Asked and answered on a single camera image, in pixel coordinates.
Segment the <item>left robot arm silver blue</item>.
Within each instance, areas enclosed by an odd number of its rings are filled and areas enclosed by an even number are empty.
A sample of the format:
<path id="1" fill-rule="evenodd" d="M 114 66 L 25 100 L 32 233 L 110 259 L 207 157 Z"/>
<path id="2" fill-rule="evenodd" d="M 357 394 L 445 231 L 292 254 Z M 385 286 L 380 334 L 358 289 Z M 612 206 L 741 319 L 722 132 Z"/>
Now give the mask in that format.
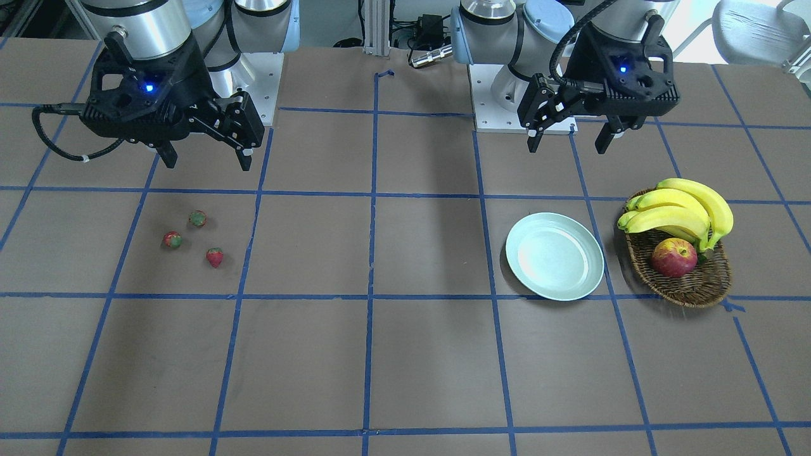
<path id="1" fill-rule="evenodd" d="M 594 147 L 680 103 L 661 34 L 675 1 L 461 1 L 452 9 L 458 63 L 502 67 L 495 93 L 536 152 L 570 116 L 605 117 Z"/>

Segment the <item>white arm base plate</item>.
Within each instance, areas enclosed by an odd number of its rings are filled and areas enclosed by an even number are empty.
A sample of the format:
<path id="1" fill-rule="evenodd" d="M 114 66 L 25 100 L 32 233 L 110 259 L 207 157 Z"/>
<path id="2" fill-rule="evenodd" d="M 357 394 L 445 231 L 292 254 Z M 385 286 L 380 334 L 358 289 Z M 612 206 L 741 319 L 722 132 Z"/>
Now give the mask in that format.
<path id="1" fill-rule="evenodd" d="M 505 65 L 469 65 L 468 75 L 477 132 L 526 135 L 518 106 L 529 83 Z"/>
<path id="2" fill-rule="evenodd" d="M 230 67 L 209 72 L 212 86 L 220 96 L 238 89 L 251 95 L 262 124 L 272 127 L 280 89 L 284 54 L 241 54 Z"/>

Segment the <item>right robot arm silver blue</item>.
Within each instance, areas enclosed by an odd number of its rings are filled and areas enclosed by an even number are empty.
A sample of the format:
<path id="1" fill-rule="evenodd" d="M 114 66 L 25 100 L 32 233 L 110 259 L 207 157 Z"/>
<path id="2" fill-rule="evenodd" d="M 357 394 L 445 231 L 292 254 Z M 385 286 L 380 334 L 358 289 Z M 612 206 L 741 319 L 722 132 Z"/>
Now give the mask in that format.
<path id="1" fill-rule="evenodd" d="M 99 137 L 141 143 L 174 168 L 173 142 L 205 134 L 242 170 L 265 135 L 245 82 L 219 82 L 247 54 L 298 49 L 297 1 L 81 1 L 102 38 L 79 119 Z"/>

